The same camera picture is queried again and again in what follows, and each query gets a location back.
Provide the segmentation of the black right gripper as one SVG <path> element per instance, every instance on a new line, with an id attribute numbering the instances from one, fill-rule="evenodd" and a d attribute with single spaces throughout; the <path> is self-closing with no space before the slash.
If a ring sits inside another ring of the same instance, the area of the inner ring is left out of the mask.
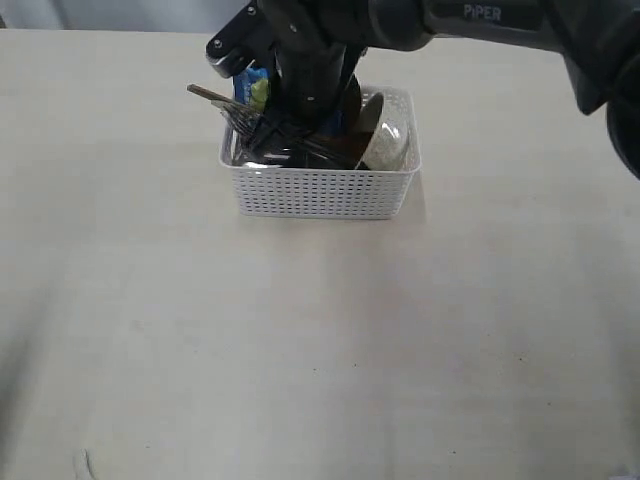
<path id="1" fill-rule="evenodd" d="M 291 160 L 294 167 L 368 170 L 362 160 L 370 133 L 346 131 L 346 91 L 361 53 L 350 43 L 357 31 L 351 1 L 259 1 L 273 35 L 274 78 L 257 132 L 239 135 L 251 160 Z"/>

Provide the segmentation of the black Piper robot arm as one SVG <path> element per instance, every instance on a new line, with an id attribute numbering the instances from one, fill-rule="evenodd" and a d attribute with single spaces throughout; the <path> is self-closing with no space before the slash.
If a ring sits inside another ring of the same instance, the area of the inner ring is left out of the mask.
<path id="1" fill-rule="evenodd" d="M 259 1 L 274 38 L 275 107 L 315 129 L 365 50 L 415 52 L 446 41 L 554 54 L 577 109 L 603 109 L 612 147 L 639 174 L 639 4 L 636 1 Z"/>

